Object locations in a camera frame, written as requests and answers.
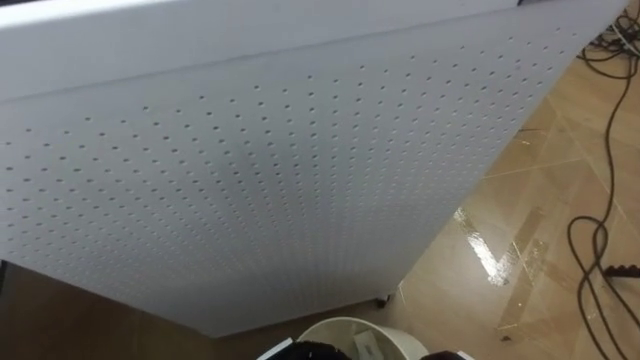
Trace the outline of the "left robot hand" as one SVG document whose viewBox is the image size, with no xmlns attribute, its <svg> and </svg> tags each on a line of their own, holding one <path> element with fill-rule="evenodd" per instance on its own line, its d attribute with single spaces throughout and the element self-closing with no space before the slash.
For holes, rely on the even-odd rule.
<svg viewBox="0 0 640 360">
<path fill-rule="evenodd" d="M 314 341 L 294 341 L 287 338 L 273 346 L 256 360 L 351 360 L 333 345 Z"/>
</svg>

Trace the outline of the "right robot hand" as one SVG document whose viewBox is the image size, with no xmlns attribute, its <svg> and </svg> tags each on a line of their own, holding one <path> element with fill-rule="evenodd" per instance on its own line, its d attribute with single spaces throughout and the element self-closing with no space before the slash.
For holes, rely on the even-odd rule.
<svg viewBox="0 0 640 360">
<path fill-rule="evenodd" d="M 430 353 L 419 360 L 475 360 L 470 355 L 463 351 L 440 351 L 436 353 Z"/>
</svg>

